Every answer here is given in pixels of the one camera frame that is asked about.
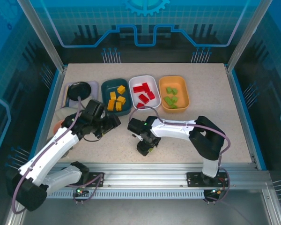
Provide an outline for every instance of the beige table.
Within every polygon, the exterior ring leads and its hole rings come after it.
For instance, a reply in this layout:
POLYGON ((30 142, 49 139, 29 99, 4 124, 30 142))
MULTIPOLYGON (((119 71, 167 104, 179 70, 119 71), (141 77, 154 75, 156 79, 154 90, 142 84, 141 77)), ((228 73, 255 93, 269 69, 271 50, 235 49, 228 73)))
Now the beige table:
MULTIPOLYGON (((97 81, 99 100, 102 100, 101 84, 113 78, 130 78, 152 75, 156 82, 165 75, 180 75, 185 78, 191 105, 180 114, 168 114, 158 108, 160 116, 169 120, 195 120, 208 117, 231 140, 231 148, 223 155, 225 163, 249 163, 251 158, 240 124, 223 64, 69 64, 63 85, 76 81, 97 81)), ((56 109, 60 108, 64 86, 61 89, 56 109)), ((145 120, 154 112, 138 111, 134 117, 145 120)), ((81 140, 60 162, 80 161, 96 163, 201 163, 202 157, 190 142, 173 138, 162 138, 158 148, 146 157, 136 150, 137 138, 127 130, 128 115, 120 117, 122 124, 106 134, 100 141, 89 143, 81 140)), ((52 136, 53 123, 48 136, 52 136)))

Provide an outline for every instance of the red tetris piece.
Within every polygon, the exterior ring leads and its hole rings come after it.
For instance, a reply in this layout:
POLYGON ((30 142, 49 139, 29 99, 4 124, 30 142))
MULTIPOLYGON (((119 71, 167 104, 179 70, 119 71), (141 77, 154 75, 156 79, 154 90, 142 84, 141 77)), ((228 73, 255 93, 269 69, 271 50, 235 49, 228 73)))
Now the red tetris piece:
POLYGON ((148 86, 147 83, 143 83, 143 84, 142 84, 142 87, 143 87, 143 89, 144 89, 144 91, 145 91, 146 93, 148 93, 148 92, 150 91, 150 88, 149 88, 149 86, 148 86))
POLYGON ((139 95, 139 99, 145 104, 149 102, 149 99, 144 94, 139 95))
POLYGON ((133 92, 134 92, 134 93, 142 92, 142 91, 144 91, 143 86, 138 86, 138 87, 134 87, 134 88, 133 88, 133 92))
POLYGON ((143 106, 145 106, 143 103, 138 103, 137 105, 136 105, 136 108, 141 108, 141 107, 143 107, 143 106))
POLYGON ((148 97, 150 100, 154 99, 155 98, 155 95, 153 94, 153 92, 148 92, 148 97))

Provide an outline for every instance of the yellow block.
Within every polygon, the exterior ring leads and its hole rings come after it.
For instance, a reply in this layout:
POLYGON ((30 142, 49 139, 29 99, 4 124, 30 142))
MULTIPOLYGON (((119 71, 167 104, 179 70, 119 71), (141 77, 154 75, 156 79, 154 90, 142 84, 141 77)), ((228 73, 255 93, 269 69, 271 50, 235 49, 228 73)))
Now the yellow block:
POLYGON ((117 100, 116 92, 111 92, 111 100, 117 100))
POLYGON ((117 111, 122 111, 122 103, 120 103, 120 102, 116 103, 116 110, 117 111))
POLYGON ((125 92, 125 87, 123 85, 118 87, 118 93, 120 93, 121 95, 125 92))
POLYGON ((126 98, 124 98, 123 96, 119 96, 118 99, 117 99, 117 101, 120 102, 120 103, 122 103, 122 105, 123 105, 123 104, 125 104, 125 102, 126 102, 126 98))
POLYGON ((107 110, 113 111, 115 100, 109 100, 107 110))

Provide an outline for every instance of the gear logo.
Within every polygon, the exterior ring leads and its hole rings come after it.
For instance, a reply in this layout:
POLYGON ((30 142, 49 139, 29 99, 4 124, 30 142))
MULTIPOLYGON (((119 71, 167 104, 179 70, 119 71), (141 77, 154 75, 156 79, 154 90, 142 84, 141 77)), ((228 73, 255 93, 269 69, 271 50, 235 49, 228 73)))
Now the gear logo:
POLYGON ((0 14, 8 22, 12 22, 18 16, 16 0, 0 0, 0 14))
POLYGON ((159 10, 165 9, 165 4, 169 3, 170 0, 125 0, 126 9, 138 16, 159 13, 159 10))

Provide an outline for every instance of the enclosure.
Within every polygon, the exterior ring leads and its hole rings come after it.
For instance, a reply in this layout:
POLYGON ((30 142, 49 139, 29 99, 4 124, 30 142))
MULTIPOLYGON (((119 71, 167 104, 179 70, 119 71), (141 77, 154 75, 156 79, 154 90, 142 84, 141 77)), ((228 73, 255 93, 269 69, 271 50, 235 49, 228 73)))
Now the enclosure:
POLYGON ((281 0, 0 0, 0 224, 248 221, 281 224, 281 0), (88 82, 92 98, 107 104, 104 82, 128 85, 140 75, 156 82, 162 118, 206 116, 231 140, 221 164, 230 176, 224 203, 207 205, 196 196, 203 187, 188 187, 186 173, 203 167, 189 142, 162 138, 145 157, 136 150, 130 88, 121 125, 99 142, 79 141, 51 170, 79 161, 103 172, 94 198, 77 206, 65 187, 39 209, 14 214, 5 173, 53 137, 60 109, 74 105, 69 85, 88 82), (183 112, 165 110, 160 82, 170 75, 185 81, 183 112))

